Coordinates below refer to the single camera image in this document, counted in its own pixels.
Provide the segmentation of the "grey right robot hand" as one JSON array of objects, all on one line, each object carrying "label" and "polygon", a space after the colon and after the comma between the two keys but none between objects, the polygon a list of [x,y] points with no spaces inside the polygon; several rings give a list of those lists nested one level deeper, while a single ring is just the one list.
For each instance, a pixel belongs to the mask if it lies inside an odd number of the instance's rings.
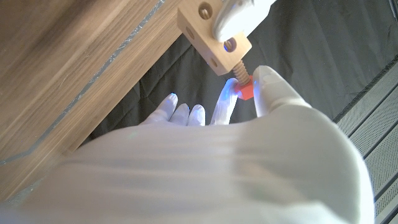
[{"label": "grey right robot hand", "polygon": [[211,123],[170,94],[141,124],[96,138],[2,223],[373,223],[362,156],[275,70],[257,67],[257,116],[230,124],[229,79]]}]

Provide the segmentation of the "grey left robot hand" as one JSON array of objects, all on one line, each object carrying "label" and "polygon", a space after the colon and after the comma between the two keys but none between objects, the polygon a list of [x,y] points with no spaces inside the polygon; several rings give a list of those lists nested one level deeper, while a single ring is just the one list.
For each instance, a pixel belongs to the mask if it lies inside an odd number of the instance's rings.
[{"label": "grey left robot hand", "polygon": [[276,0],[226,0],[213,24],[212,34],[224,42],[238,33],[246,37],[268,16]]}]

